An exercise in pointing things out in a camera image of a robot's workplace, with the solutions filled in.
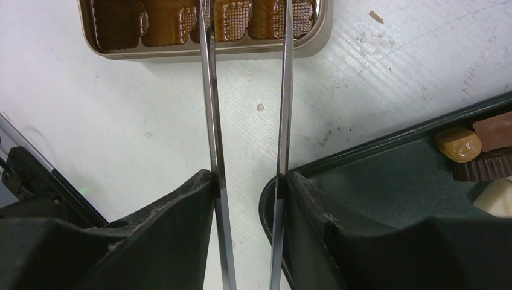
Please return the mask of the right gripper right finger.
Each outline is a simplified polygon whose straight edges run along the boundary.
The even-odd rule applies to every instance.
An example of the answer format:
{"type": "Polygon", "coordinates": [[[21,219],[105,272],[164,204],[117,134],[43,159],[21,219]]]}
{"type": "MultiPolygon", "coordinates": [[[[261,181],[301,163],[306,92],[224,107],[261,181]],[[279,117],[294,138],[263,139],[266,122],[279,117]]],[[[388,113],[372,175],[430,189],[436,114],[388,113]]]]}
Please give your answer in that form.
{"type": "Polygon", "coordinates": [[[510,289],[511,219],[429,217],[396,229],[288,177],[295,289],[510,289]]]}

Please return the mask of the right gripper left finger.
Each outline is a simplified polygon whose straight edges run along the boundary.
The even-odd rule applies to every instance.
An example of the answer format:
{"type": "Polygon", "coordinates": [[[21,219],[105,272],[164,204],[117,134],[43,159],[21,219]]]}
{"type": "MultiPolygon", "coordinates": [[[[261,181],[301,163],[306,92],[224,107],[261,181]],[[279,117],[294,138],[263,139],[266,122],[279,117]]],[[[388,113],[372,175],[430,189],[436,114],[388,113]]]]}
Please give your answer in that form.
{"type": "Polygon", "coordinates": [[[56,218],[1,221],[2,289],[202,289],[211,172],[103,228],[56,218]]]}

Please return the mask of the metal tongs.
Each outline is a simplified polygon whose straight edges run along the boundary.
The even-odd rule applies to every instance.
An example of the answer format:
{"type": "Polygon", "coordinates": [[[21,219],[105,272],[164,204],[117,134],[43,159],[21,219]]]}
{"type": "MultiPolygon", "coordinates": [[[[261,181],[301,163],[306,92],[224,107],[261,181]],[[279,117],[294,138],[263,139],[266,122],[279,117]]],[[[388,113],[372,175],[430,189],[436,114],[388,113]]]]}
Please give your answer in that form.
{"type": "MultiPolygon", "coordinates": [[[[234,252],[226,188],[220,124],[219,96],[216,76],[216,38],[214,28],[214,1],[199,2],[199,39],[202,61],[203,94],[205,100],[211,173],[214,182],[214,209],[224,289],[235,289],[234,252]]],[[[289,172],[289,146],[293,102],[294,53],[293,2],[284,3],[283,64],[281,84],[280,126],[275,184],[274,218],[272,227],[272,255],[270,260],[270,289],[281,285],[281,264],[284,245],[285,198],[289,172]]]]}

